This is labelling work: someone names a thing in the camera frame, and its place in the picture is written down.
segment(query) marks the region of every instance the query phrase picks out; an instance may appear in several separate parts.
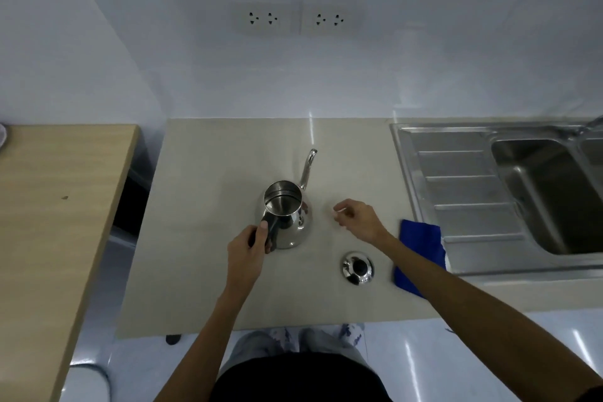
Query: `sink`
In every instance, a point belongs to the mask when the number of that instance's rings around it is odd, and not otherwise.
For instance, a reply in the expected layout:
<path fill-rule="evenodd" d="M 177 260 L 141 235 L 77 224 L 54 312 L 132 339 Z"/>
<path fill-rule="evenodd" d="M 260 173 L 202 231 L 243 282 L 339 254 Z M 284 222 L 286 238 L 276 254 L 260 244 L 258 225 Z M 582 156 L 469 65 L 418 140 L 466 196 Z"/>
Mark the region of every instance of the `sink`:
<path fill-rule="evenodd" d="M 599 140 L 592 142 L 597 146 L 585 142 L 583 150 L 603 161 Z M 492 154 L 539 246 L 554 254 L 602 251 L 603 200 L 566 146 L 551 139 L 500 140 Z"/>
<path fill-rule="evenodd" d="M 579 124 L 391 125 L 415 220 L 478 280 L 603 276 L 603 130 Z"/>

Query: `gray pants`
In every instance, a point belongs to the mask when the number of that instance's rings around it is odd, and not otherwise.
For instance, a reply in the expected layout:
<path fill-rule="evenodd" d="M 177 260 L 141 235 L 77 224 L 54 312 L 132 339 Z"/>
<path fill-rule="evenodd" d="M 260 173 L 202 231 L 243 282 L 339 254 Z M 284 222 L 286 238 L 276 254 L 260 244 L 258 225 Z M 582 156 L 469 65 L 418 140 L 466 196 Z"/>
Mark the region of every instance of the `gray pants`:
<path fill-rule="evenodd" d="M 299 334 L 300 353 L 341 354 L 358 364 L 370 367 L 355 346 L 336 339 L 320 329 L 302 329 Z M 278 356 L 286 353 L 281 345 L 266 332 L 251 332 L 235 344 L 230 359 L 220 369 L 218 377 L 231 367 L 257 357 Z"/>

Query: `person's right arm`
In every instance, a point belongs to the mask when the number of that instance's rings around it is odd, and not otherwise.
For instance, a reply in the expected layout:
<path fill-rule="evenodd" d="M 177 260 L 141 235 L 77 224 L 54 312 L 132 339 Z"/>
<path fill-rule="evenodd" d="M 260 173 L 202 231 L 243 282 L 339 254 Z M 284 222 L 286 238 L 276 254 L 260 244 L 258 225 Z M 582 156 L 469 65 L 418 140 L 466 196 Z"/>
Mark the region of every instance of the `person's right arm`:
<path fill-rule="evenodd" d="M 522 401 L 574 402 L 603 379 L 556 338 L 504 302 L 404 246 L 373 207 L 346 199 L 335 220 L 386 254 L 465 345 Z"/>

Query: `stainless steel kettle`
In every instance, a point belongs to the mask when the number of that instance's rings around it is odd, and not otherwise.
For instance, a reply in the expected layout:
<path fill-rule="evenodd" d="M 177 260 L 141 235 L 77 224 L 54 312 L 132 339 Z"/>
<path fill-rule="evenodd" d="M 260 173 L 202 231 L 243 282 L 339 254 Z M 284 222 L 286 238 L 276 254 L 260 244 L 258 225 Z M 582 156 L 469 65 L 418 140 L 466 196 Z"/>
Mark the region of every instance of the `stainless steel kettle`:
<path fill-rule="evenodd" d="M 299 185 L 288 180 L 272 183 L 261 195 L 256 217 L 258 222 L 268 222 L 267 247 L 271 250 L 298 246 L 307 237 L 312 227 L 312 207 L 307 201 L 305 189 L 310 177 L 310 167 L 317 151 L 308 154 Z M 249 241 L 253 246 L 255 234 Z"/>

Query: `power outlet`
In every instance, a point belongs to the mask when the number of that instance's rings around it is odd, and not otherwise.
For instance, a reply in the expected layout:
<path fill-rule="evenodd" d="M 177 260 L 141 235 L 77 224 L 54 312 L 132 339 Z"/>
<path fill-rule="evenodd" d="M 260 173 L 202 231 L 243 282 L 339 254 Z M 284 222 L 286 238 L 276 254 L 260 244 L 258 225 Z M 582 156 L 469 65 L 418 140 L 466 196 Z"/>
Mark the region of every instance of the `power outlet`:
<path fill-rule="evenodd" d="M 249 35 L 288 35 L 291 33 L 292 6 L 286 3 L 237 3 L 231 14 L 239 32 Z"/>
<path fill-rule="evenodd" d="M 302 35 L 350 35 L 358 27 L 352 10 L 336 5 L 304 4 Z"/>

